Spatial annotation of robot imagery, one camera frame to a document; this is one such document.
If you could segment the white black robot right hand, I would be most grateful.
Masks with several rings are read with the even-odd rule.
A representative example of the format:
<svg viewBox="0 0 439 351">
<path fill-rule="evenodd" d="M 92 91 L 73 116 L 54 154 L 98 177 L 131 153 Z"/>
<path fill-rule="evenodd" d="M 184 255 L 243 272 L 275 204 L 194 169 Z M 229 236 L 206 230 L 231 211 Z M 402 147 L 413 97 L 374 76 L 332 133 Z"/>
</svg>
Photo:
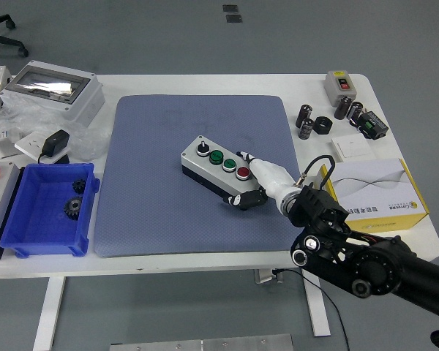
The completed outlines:
<svg viewBox="0 0 439 351">
<path fill-rule="evenodd" d="M 237 152 L 236 156 L 249 165 L 250 172 L 257 179 L 259 188 L 236 196 L 224 197 L 223 201 L 233 207 L 247 210 L 263 205 L 269 198 L 272 198 L 277 204 L 278 211 L 287 216 L 287 205 L 301 192 L 294 185 L 294 180 L 287 170 L 244 151 Z"/>
</svg>

